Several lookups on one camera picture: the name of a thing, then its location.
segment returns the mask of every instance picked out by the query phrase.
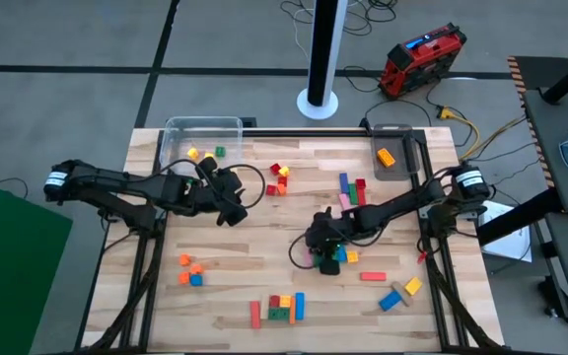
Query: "blue block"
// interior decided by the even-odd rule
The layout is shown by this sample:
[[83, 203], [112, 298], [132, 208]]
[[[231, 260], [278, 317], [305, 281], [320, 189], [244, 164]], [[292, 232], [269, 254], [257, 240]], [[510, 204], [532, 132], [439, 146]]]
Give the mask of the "blue block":
[[393, 291], [390, 294], [388, 294], [385, 298], [380, 300], [379, 305], [381, 305], [383, 311], [387, 312], [391, 309], [391, 307], [395, 306], [396, 303], [400, 302], [400, 300], [402, 300], [400, 298], [400, 294], [398, 294], [397, 291]]
[[203, 286], [203, 275], [189, 275], [189, 283], [192, 286]]
[[347, 173], [339, 174], [339, 182], [341, 183], [341, 193], [348, 194], [350, 192], [350, 186], [347, 183]]
[[304, 320], [306, 300], [303, 292], [295, 294], [295, 320]]

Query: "yellow lego brick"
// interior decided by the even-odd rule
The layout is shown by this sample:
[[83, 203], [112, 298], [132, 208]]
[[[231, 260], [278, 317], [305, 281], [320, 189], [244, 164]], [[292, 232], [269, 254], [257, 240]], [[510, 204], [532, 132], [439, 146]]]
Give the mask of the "yellow lego brick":
[[291, 296], [290, 295], [280, 295], [280, 307], [290, 308], [291, 307]]
[[359, 260], [359, 253], [357, 251], [349, 251], [347, 253], [347, 262], [357, 262]]
[[196, 148], [190, 148], [187, 151], [187, 156], [189, 157], [189, 159], [191, 160], [196, 160], [196, 158], [198, 158], [198, 151], [196, 150]]
[[291, 174], [291, 171], [288, 169], [288, 167], [282, 167], [278, 173], [283, 177], [287, 177], [289, 174]]
[[419, 278], [414, 277], [411, 280], [409, 280], [406, 286], [404, 286], [404, 289], [406, 290], [406, 292], [409, 293], [409, 295], [413, 296], [415, 295], [416, 292], [418, 292], [420, 287], [422, 287], [422, 281], [420, 281]]
[[378, 151], [376, 155], [379, 157], [379, 160], [381, 161], [381, 163], [383, 163], [385, 168], [388, 168], [395, 163], [395, 159], [391, 156], [390, 152], [388, 152], [388, 150], [385, 148]]

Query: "table leg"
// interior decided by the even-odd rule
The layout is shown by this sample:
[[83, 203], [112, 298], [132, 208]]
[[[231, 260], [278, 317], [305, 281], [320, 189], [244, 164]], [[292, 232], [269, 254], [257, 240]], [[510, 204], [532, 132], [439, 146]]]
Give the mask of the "table leg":
[[548, 188], [512, 211], [477, 228], [479, 244], [483, 247], [541, 220], [549, 212], [560, 212], [561, 210], [562, 204], [558, 192], [555, 188]]

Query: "red block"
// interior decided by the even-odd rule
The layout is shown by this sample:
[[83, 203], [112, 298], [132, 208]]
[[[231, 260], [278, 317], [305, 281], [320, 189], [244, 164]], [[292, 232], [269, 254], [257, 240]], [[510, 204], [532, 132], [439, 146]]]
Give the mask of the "red block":
[[266, 186], [266, 195], [267, 196], [275, 196], [275, 191], [277, 191], [277, 186], [267, 185]]
[[387, 281], [384, 272], [361, 272], [361, 281]]
[[279, 308], [280, 307], [280, 297], [275, 295], [275, 296], [271, 296], [271, 298], [268, 299], [268, 307], [269, 308]]
[[260, 301], [249, 302], [251, 309], [251, 327], [253, 329], [260, 329]]
[[362, 188], [365, 189], [365, 179], [364, 178], [357, 178], [354, 183], [356, 183], [356, 189]]
[[367, 202], [365, 201], [365, 189], [364, 188], [356, 188], [356, 195], [359, 197], [359, 206], [366, 205]]
[[271, 166], [271, 172], [275, 175], [278, 176], [280, 175], [280, 169], [282, 169], [282, 167], [280, 167], [279, 164], [275, 163]]

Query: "cable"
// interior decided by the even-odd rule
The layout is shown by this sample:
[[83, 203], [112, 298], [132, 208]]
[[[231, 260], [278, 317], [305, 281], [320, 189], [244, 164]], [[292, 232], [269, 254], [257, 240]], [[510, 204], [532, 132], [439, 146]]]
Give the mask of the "cable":
[[18, 181], [18, 182], [22, 183], [24, 185], [24, 189], [26, 190], [26, 192], [24, 192], [23, 199], [28, 199], [28, 193], [29, 193], [28, 184], [22, 178], [20, 178], [20, 177], [8, 177], [8, 178], [0, 179], [0, 183], [7, 182], [7, 181]]

